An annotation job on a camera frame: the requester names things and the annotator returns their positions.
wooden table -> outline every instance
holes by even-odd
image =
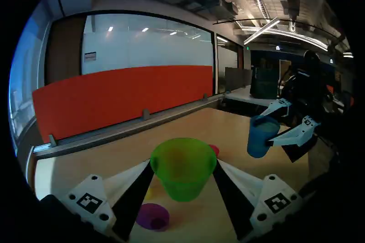
[[[251,175],[264,178],[277,174],[293,189],[308,181],[308,156],[291,163],[284,150],[271,147],[260,159],[247,154],[250,118],[205,108],[172,122],[105,145],[56,158],[39,160],[35,189],[39,198],[51,192],[64,195],[89,174],[104,179],[129,169],[149,158],[161,142],[189,137],[219,147],[219,158]],[[236,242],[235,232],[223,200],[211,177],[200,196],[192,202],[179,203],[167,196],[159,181],[151,183],[152,198],[147,203],[164,206],[171,216],[171,226],[163,233],[134,225],[130,242]]]

orange partition panel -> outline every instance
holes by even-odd
[[[102,71],[33,92],[44,142],[63,139],[212,95],[211,66],[155,66]]]

purple cup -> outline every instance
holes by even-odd
[[[145,229],[156,232],[166,231],[170,221],[168,211],[154,203],[143,204],[138,212],[136,222]]]

window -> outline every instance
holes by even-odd
[[[213,44],[208,31],[143,15],[87,17],[82,74],[142,66],[213,66],[213,62]]]
[[[218,93],[226,91],[225,68],[238,68],[238,45],[217,35],[218,48]]]
[[[9,119],[15,143],[35,115],[31,94],[38,88],[39,60],[49,22],[50,15],[41,2],[26,23],[12,60]]]

blue cup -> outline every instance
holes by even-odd
[[[250,120],[250,133],[248,136],[247,152],[254,158],[266,155],[270,146],[265,142],[279,132],[280,124],[267,116],[255,116]]]

